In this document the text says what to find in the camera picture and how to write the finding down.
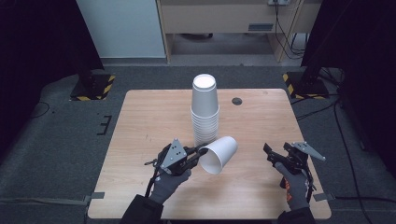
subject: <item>gray carpet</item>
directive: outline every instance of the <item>gray carpet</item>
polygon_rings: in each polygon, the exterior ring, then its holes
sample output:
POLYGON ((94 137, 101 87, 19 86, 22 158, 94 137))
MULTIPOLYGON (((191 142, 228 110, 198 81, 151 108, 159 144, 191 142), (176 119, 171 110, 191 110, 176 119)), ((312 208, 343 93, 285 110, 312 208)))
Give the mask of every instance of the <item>gray carpet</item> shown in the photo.
MULTIPOLYGON (((73 102, 69 94, 78 77, 49 84, 7 160, 0 166, 0 198, 82 200, 94 191, 106 151, 128 90, 190 89, 195 76, 213 75, 219 89, 286 89, 282 74, 298 67, 259 66, 135 66, 107 67, 116 76, 103 101, 73 102), (101 123, 112 120, 105 135, 101 123)), ((336 88, 326 83, 331 93, 336 88)), ((304 100, 292 105, 296 117, 319 110, 337 99, 304 100)), ((358 136, 340 106, 337 117, 353 161, 361 196, 396 200, 396 180, 375 152, 361 150, 358 136)), ((356 196, 352 173, 335 121, 333 107, 299 120, 304 139, 327 160, 314 161, 323 188, 335 196, 356 196)), ((396 204, 363 202, 373 223, 394 223, 396 204)), ((318 223, 369 223, 357 200, 330 201, 332 217, 318 223)), ((0 223, 118 223, 84 220, 86 207, 36 203, 1 203, 0 223)))

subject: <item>tabletop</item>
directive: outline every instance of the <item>tabletop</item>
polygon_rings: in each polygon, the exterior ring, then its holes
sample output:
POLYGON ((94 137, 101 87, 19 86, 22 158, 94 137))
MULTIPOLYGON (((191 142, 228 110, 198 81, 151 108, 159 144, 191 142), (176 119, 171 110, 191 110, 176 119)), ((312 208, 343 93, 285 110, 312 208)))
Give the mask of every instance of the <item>tabletop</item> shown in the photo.
MULTIPOLYGON (((219 175, 199 164, 193 168, 190 179, 164 203, 162 218, 276 219, 289 210, 286 191, 262 148, 267 143, 286 156, 285 142, 304 141, 288 95, 281 89, 220 89, 218 98, 218 138, 233 137, 238 149, 219 175)), ((144 163, 174 138, 193 147, 191 90, 128 91, 95 188, 105 196, 92 199, 89 217, 121 218, 134 196, 146 192, 153 167, 144 163)), ((308 164, 314 194, 322 193, 310 159, 308 164)), ((331 216, 327 201, 312 198, 310 204, 315 218, 331 216)))

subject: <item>person's arm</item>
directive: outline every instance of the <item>person's arm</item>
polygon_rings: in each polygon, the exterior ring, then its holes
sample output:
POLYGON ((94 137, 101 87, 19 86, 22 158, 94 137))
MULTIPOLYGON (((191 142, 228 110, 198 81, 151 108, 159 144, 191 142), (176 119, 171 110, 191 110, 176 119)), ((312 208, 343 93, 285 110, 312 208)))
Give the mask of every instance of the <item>person's arm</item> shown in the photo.
POLYGON ((315 224, 309 203, 306 201, 305 194, 306 176, 304 174, 291 174, 286 167, 277 162, 275 168, 285 177, 286 181, 286 200, 291 211, 283 212, 277 219, 278 224, 315 224))
POLYGON ((189 179, 190 175, 191 170, 187 170, 179 176, 172 176, 162 171, 156 178, 151 195, 148 198, 136 195, 122 216, 120 224, 157 223, 163 213, 163 203, 181 183, 189 179))

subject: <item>white wall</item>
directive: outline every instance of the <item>white wall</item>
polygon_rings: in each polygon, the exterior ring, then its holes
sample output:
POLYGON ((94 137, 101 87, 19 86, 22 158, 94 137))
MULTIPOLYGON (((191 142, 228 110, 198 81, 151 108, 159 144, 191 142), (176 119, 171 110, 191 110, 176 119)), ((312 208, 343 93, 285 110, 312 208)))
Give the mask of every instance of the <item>white wall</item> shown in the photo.
POLYGON ((77 0, 101 58, 165 58, 155 0, 77 0))

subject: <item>hazard tape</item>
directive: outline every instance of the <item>hazard tape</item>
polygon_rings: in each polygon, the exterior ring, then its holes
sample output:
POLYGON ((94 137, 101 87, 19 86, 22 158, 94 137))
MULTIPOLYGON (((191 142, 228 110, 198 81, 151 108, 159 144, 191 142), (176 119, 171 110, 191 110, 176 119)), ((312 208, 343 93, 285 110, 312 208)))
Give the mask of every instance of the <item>hazard tape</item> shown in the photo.
POLYGON ((96 96, 85 96, 85 95, 80 95, 76 97, 71 97, 72 101, 90 101, 90 100, 104 100, 106 99, 108 93, 110 92, 111 86, 113 85, 115 76, 110 76, 108 78, 108 82, 103 90, 103 93, 101 95, 96 95, 96 96))
POLYGON ((285 81, 286 87, 288 88, 289 91, 289 95, 292 99, 317 99, 317 100, 326 99, 326 95, 295 93, 288 74, 283 74, 283 80, 285 81))

